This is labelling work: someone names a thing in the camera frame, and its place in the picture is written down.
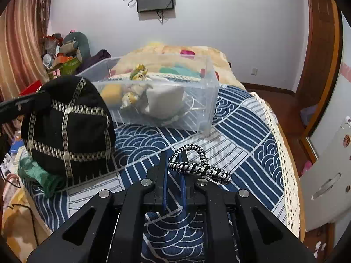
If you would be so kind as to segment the blue white patterned bedspread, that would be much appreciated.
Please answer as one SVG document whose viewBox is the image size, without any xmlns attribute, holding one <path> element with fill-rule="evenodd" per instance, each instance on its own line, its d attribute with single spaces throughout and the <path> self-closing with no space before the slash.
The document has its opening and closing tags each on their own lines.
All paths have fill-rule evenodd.
<svg viewBox="0 0 351 263">
<path fill-rule="evenodd" d="M 172 154 L 187 144 L 201 147 L 209 163 L 231 174 L 226 191 L 246 189 L 294 235 L 300 232 L 298 195 L 288 196 L 285 179 L 294 174 L 281 161 L 282 136 L 272 130 L 275 115 L 263 100 L 232 85 L 219 88 L 213 124 L 208 135 L 191 130 L 154 128 L 117 122 L 113 165 L 106 172 L 76 178 L 52 197 L 25 182 L 46 226 L 55 231 L 97 192 L 119 192 L 146 177 L 162 152 Z M 167 206 L 163 214 L 147 213 L 140 262 L 203 262 L 204 215 L 188 213 L 181 199 L 181 176 L 168 173 Z"/>
</svg>

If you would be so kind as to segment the red box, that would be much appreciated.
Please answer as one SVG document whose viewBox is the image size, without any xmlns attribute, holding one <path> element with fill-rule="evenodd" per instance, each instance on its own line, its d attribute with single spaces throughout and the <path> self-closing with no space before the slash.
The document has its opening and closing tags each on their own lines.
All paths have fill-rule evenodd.
<svg viewBox="0 0 351 263">
<path fill-rule="evenodd" d="M 40 80 L 36 80 L 35 82 L 31 83 L 29 86 L 27 86 L 19 96 L 27 96 L 33 93 L 36 93 L 38 89 L 42 86 L 42 82 Z"/>
</svg>

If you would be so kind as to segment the dark purple clothing pile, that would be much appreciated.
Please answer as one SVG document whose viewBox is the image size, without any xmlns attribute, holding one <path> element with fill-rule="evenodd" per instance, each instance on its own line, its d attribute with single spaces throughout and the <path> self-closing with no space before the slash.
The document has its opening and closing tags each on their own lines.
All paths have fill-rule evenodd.
<svg viewBox="0 0 351 263">
<path fill-rule="evenodd" d="M 96 55 L 86 58 L 83 63 L 77 68 L 76 72 L 81 73 L 94 64 L 110 57 L 111 54 L 106 49 L 101 49 Z"/>
</svg>

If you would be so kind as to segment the black white braided band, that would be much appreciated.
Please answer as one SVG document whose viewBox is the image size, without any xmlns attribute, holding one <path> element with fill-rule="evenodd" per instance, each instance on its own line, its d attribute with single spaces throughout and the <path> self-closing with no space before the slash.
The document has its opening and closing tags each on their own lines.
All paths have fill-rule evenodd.
<svg viewBox="0 0 351 263">
<path fill-rule="evenodd" d="M 200 159 L 199 163 L 185 162 L 178 160 L 181 153 L 195 151 Z M 182 174 L 192 174 L 201 176 L 204 179 L 212 179 L 223 185 L 231 182 L 231 174 L 224 169 L 220 169 L 209 164 L 206 153 L 195 144 L 186 144 L 177 149 L 168 161 L 168 168 Z"/>
</svg>

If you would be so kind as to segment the wooden door frame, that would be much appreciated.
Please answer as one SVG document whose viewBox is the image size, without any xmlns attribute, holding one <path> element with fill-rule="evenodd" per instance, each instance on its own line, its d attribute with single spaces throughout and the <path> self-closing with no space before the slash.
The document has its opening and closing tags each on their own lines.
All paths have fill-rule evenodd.
<svg viewBox="0 0 351 263">
<path fill-rule="evenodd" d="M 342 15 L 335 0 L 308 0 L 309 34 L 296 96 L 301 109 L 313 109 L 301 136 L 309 160 L 316 162 L 311 142 L 331 99 L 340 69 L 343 47 Z"/>
</svg>

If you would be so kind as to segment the green cardboard box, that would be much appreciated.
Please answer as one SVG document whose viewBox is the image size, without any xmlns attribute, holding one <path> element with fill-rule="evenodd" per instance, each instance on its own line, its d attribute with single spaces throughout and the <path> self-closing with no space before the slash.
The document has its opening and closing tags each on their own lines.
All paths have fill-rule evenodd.
<svg viewBox="0 0 351 263">
<path fill-rule="evenodd" d="M 48 71 L 49 79 L 52 80 L 63 75 L 76 75 L 76 71 L 80 65 L 81 62 L 78 58 L 73 58 L 65 63 L 58 64 Z"/>
</svg>

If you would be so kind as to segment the striped pink curtain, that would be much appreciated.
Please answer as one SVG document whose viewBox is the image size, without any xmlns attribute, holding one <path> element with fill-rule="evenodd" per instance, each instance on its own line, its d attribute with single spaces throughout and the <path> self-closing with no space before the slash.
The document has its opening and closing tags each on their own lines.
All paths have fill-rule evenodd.
<svg viewBox="0 0 351 263">
<path fill-rule="evenodd" d="M 42 63 L 51 0 L 10 0 L 1 14 L 1 100 L 48 74 Z"/>
</svg>

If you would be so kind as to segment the beige colourful fleece blanket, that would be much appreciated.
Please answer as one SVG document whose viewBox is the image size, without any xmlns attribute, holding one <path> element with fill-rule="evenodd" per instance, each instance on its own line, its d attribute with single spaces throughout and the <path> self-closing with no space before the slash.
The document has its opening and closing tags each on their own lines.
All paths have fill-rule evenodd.
<svg viewBox="0 0 351 263">
<path fill-rule="evenodd" d="M 138 65 L 144 65 L 152 73 L 167 72 L 175 67 L 185 67 L 194 72 L 195 77 L 204 77 L 206 63 L 211 61 L 218 81 L 244 89 L 235 77 L 225 54 L 209 46 L 173 46 L 151 43 L 122 56 L 111 70 L 112 75 L 131 73 Z"/>
</svg>

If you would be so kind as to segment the clear plastic storage bin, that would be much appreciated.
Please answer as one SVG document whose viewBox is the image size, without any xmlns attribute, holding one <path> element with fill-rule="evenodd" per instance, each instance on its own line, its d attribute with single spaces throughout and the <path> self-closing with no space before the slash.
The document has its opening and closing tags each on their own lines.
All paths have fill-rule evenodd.
<svg viewBox="0 0 351 263">
<path fill-rule="evenodd" d="M 209 56 L 133 53 L 79 75 L 97 88 L 116 122 L 210 133 L 220 85 Z"/>
</svg>

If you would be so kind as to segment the white drawstring cloth bag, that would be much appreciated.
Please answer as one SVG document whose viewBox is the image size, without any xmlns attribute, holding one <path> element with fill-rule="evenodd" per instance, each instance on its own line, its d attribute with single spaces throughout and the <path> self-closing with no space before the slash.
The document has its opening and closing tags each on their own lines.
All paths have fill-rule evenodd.
<svg viewBox="0 0 351 263">
<path fill-rule="evenodd" d="M 145 102 L 141 112 L 156 119 L 175 116 L 184 106 L 184 88 L 179 86 L 158 85 L 145 91 Z"/>
</svg>

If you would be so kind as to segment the black hat with silver chains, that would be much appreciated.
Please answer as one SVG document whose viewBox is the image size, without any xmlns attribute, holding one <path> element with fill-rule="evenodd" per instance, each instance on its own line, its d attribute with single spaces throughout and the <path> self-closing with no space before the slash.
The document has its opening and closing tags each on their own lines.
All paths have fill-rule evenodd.
<svg viewBox="0 0 351 263">
<path fill-rule="evenodd" d="M 44 108 L 24 116 L 21 135 L 33 160 L 51 175 L 85 181 L 108 173 L 115 146 L 111 114 L 86 78 L 63 76 L 41 87 Z"/>
</svg>

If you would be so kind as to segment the yellow sponge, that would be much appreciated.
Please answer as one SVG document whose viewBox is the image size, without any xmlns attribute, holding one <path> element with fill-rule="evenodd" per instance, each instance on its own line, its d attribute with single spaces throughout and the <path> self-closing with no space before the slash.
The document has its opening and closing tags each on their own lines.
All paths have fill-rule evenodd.
<svg viewBox="0 0 351 263">
<path fill-rule="evenodd" d="M 121 103 L 123 89 L 119 84 L 108 84 L 102 89 L 100 95 L 107 106 L 117 106 Z"/>
</svg>

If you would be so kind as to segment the green knitted cloth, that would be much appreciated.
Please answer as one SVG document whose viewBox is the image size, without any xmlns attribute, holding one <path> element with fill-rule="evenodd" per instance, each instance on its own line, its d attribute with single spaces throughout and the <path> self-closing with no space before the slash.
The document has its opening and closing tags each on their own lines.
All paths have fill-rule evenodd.
<svg viewBox="0 0 351 263">
<path fill-rule="evenodd" d="M 33 160 L 30 154 L 23 154 L 20 157 L 18 169 L 20 178 L 38 184 L 47 197 L 65 188 L 66 178 L 56 174 L 50 174 Z"/>
</svg>

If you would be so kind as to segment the grey green plush dinosaur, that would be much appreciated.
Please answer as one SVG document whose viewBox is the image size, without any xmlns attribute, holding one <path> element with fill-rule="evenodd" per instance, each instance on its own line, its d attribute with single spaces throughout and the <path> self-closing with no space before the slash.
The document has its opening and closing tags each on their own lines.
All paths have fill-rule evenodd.
<svg viewBox="0 0 351 263">
<path fill-rule="evenodd" d="M 72 32 L 65 36 L 59 52 L 75 55 L 81 63 L 91 57 L 88 38 L 81 32 Z"/>
</svg>

